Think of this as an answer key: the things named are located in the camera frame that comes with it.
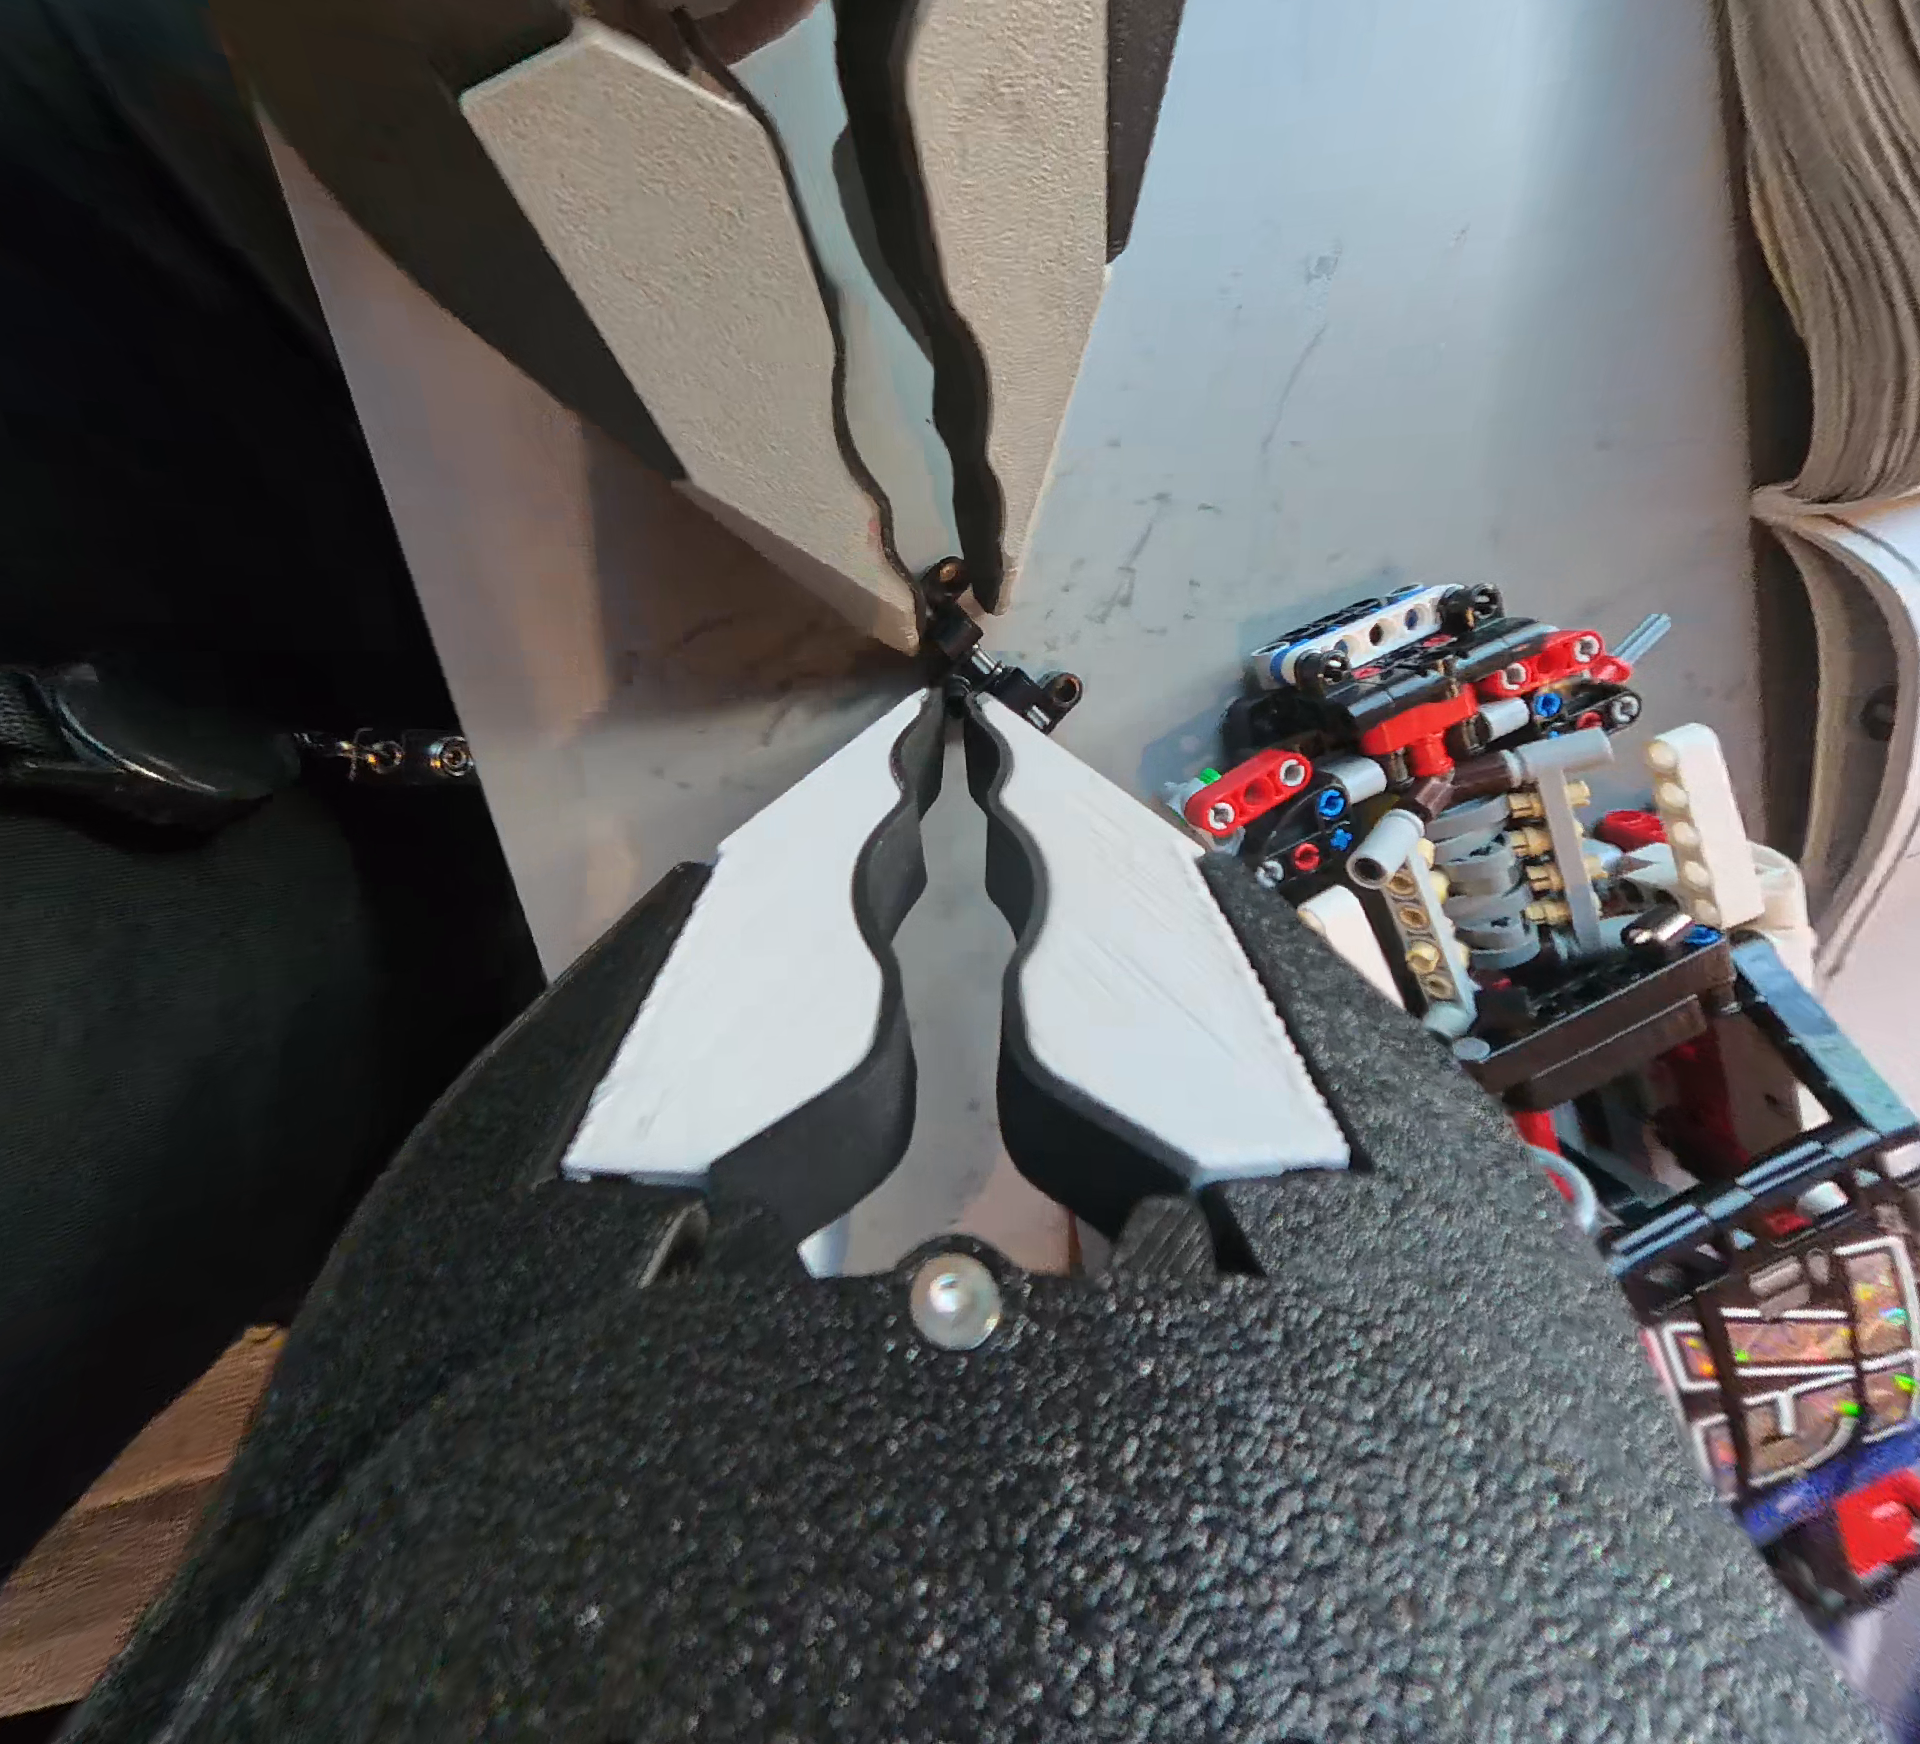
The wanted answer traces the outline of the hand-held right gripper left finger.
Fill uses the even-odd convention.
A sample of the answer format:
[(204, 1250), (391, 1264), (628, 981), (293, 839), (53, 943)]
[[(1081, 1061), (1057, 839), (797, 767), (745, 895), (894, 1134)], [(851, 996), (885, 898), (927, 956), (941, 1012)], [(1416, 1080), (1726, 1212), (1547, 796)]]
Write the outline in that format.
[(894, 938), (941, 787), (944, 696), (912, 690), (723, 839), (564, 1179), (745, 1199), (814, 1246), (898, 1164), (916, 1061)]

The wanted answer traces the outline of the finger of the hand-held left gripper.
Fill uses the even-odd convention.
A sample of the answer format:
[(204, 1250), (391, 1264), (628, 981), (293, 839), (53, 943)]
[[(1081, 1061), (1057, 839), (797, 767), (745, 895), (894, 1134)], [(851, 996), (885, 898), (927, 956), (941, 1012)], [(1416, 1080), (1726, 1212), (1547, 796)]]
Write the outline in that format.
[(465, 90), (465, 118), (680, 454), (680, 497), (912, 656), (830, 415), (838, 335), (767, 126), (595, 17)]
[(1110, 0), (838, 0), (838, 79), (960, 552), (1000, 614), (1110, 288)]

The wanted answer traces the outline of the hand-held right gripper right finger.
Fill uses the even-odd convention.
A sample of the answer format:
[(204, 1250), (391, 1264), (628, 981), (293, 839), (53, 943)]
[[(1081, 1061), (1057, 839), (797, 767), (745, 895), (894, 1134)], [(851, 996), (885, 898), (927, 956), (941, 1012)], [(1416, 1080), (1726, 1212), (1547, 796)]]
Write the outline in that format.
[(1206, 851), (1000, 696), (962, 704), (962, 760), (1017, 932), (995, 1125), (1019, 1179), (1120, 1237), (1148, 1199), (1349, 1173)]

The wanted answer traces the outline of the black toy brick assembly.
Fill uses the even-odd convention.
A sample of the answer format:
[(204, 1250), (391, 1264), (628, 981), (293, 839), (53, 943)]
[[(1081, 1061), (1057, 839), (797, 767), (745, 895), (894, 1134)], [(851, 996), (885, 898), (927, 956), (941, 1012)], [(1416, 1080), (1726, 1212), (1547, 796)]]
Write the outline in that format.
[(962, 696), (995, 696), (1009, 704), (1019, 720), (1032, 720), (1039, 738), (1049, 738), (1076, 696), (1081, 679), (1076, 674), (1027, 674), (1009, 667), (983, 646), (983, 621), (967, 614), (967, 567), (962, 560), (941, 560), (916, 576), (916, 611), (927, 611), (927, 667), (944, 684), (953, 711)]

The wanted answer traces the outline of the grey desk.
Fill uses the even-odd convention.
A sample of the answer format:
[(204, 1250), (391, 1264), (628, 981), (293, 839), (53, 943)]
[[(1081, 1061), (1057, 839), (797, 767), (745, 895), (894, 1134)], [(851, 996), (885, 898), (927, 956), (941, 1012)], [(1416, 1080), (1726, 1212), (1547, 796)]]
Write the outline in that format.
[[(927, 567), (960, 560), (953, 454), (872, 249), (838, 0), (797, 0), (738, 65), (687, 11), (669, 24), (669, 69), (738, 95), (779, 155), (838, 335), (838, 436), (916, 611)], [(1726, 35), (1726, 0), (1182, 0), (1019, 588), (1000, 614), (962, 599), (995, 659), (1081, 679), (1057, 746), (1169, 817), (1159, 793), (1216, 767), (1268, 640), (1404, 583), (1495, 583), (1547, 627), (1619, 627), (1640, 605), (1702, 627), (1702, 667), (1651, 679), (1629, 730), (1633, 793), (1650, 738), (1682, 720), (1715, 738), (1736, 811), (1765, 767), (1746, 738), (1810, 760), (1817, 696), (1789, 696), (1760, 659), (1746, 569)], [(723, 839), (912, 690), (944, 696), (927, 640), (856, 633), (687, 503), (687, 474), (564, 415), (254, 113), (553, 971), (397, 1149), (346, 1264), (425, 1232), (439, 1264), (477, 1246), (515, 1283), (556, 1283), (556, 1264), (507, 1255), (612, 1250), (618, 1232), (655, 1270), (745, 1217), (797, 1270), (841, 1276), (841, 1232), (867, 1223), (916, 1129), (814, 1246), (745, 1199), (564, 1179), (564, 1149)], [(995, 1108), (1017, 932), (983, 860), (962, 704), (944, 696), (927, 895), (894, 938), (916, 1108), (944, 1093)], [(1440, 1246), (1445, 1203), (1490, 1232), (1524, 1217), (1524, 1255), (1540, 1250), (1559, 1290), (1602, 1276), (1559, 1264), (1555, 1179), (1440, 1031), (1234, 859), (1206, 851), (1206, 881), (1349, 1134), (1349, 1173), (1148, 1199), (1176, 1203), (1206, 1276), (1296, 1283), (1292, 1250), (1359, 1250), (1390, 1283)]]

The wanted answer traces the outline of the toy brick car model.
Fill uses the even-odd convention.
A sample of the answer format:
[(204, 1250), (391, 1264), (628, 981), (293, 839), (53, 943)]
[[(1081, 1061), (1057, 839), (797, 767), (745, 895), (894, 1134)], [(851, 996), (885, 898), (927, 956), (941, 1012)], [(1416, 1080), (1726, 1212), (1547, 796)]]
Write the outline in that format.
[(1743, 839), (1702, 720), (1591, 817), (1659, 633), (1404, 583), (1268, 640), (1159, 796), (1495, 1099), (1836, 1642), (1915, 1588), (1915, 1108), (1810, 996), (1802, 869)]

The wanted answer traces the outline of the person's black clothing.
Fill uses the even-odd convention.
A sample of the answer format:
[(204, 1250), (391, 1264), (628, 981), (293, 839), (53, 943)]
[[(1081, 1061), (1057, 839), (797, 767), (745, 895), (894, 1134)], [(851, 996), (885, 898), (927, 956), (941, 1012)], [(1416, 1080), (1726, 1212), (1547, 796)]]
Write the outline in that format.
[(204, 0), (0, 11), (6, 1573), (541, 987)]

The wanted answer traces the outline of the open instruction booklet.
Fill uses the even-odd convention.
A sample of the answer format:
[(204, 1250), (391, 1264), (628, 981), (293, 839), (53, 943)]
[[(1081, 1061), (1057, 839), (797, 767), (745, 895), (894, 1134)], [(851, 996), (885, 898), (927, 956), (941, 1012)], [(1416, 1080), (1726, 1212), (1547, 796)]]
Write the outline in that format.
[(1807, 466), (1757, 497), (1817, 646), (1817, 979), (1915, 971), (1920, 0), (1726, 0), (1743, 191), (1807, 347)]

